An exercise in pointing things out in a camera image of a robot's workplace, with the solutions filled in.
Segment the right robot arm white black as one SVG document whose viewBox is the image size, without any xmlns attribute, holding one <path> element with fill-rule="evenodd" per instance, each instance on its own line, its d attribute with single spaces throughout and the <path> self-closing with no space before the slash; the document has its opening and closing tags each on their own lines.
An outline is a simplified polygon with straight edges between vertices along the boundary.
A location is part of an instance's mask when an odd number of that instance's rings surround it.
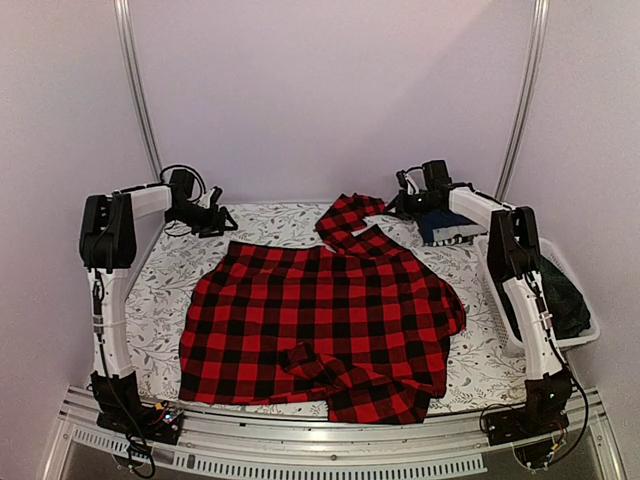
<svg viewBox="0 0 640 480">
<path fill-rule="evenodd" d="M 398 171 L 399 191 L 386 212 L 408 219 L 447 211 L 487 230 L 488 271 L 514 310 L 526 358 L 526 400 L 518 412 L 517 427 L 524 435 L 537 436 L 564 410 L 572 393 L 572 376 L 557 346 L 543 292 L 534 212 L 501 202 L 470 183 L 453 181 L 443 160 L 425 162 L 417 169 L 424 187 L 411 178 L 413 168 Z"/>
</svg>

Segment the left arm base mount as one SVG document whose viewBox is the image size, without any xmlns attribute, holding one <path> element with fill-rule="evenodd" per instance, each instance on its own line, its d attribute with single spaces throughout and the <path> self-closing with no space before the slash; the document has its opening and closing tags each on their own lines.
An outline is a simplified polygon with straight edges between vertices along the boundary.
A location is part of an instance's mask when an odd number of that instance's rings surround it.
<svg viewBox="0 0 640 480">
<path fill-rule="evenodd" d="M 163 410 L 144 405 L 138 393 L 135 373 L 120 378 L 117 375 L 104 377 L 94 371 L 90 379 L 93 396 L 100 410 L 97 419 L 99 427 L 137 438 L 142 434 L 147 441 L 178 444 L 182 416 L 167 423 Z"/>
</svg>

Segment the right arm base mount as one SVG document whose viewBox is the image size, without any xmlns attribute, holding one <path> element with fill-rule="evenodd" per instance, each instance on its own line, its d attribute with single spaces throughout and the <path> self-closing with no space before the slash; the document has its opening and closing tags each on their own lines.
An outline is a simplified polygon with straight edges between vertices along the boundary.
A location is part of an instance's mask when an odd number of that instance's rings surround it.
<svg viewBox="0 0 640 480">
<path fill-rule="evenodd" d="M 521 407 L 499 404 L 487 407 L 480 415 L 479 427 L 487 436 L 491 446 L 531 439 L 558 432 L 564 436 L 569 422 L 565 407 L 572 394 L 569 377 L 545 377 L 541 380 L 526 380 L 525 401 Z M 539 470 L 548 468 L 553 462 L 562 439 L 545 440 L 517 447 L 516 460 L 525 468 Z"/>
</svg>

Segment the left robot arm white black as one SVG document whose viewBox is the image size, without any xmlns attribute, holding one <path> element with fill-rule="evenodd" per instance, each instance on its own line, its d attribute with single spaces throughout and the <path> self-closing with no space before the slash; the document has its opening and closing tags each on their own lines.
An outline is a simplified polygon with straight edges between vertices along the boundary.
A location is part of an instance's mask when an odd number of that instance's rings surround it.
<svg viewBox="0 0 640 480">
<path fill-rule="evenodd" d="M 199 173 L 187 165 L 170 165 L 164 171 L 168 179 L 91 195 L 85 201 L 79 254 L 92 303 L 94 391 L 111 381 L 137 388 L 125 321 L 129 275 L 138 252 L 136 222 L 160 213 L 165 222 L 177 222 L 199 238 L 238 229 L 228 209 L 218 204 L 220 187 L 207 190 Z"/>
</svg>

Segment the red black plaid shirt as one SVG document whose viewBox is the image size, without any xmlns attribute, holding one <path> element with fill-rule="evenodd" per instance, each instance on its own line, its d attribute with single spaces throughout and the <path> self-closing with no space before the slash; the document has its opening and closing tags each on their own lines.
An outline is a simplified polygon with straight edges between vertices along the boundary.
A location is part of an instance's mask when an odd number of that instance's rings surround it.
<svg viewBox="0 0 640 480">
<path fill-rule="evenodd" d="M 339 197 L 308 249 L 233 241 L 196 284 L 179 344 L 179 397 L 221 405 L 323 401 L 332 422 L 422 422 L 447 388 L 466 313 L 454 289 Z"/>
</svg>

